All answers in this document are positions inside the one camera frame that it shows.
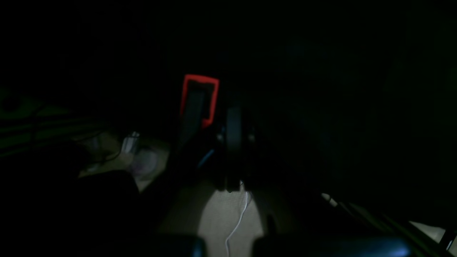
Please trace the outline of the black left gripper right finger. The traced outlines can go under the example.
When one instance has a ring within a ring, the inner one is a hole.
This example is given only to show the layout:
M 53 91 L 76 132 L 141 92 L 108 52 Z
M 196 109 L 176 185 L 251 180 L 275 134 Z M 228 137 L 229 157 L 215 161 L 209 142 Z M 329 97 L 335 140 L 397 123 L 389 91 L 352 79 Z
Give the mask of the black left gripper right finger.
M 413 257 L 407 240 L 367 218 L 333 207 L 310 180 L 291 169 L 234 108 L 234 181 L 256 201 L 265 229 L 252 257 Z

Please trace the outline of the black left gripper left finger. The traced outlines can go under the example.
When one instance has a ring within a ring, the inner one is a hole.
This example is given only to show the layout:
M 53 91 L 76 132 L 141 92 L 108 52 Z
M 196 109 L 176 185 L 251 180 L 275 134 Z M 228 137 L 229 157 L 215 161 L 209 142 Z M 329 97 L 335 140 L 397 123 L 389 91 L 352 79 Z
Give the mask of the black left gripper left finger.
M 153 218 L 151 250 L 155 257 L 203 257 L 205 242 L 191 232 L 158 232 L 185 189 L 210 181 L 216 189 L 236 190 L 236 108 L 205 119 L 203 109 L 184 110 L 178 139 L 165 172 L 141 194 L 144 212 Z

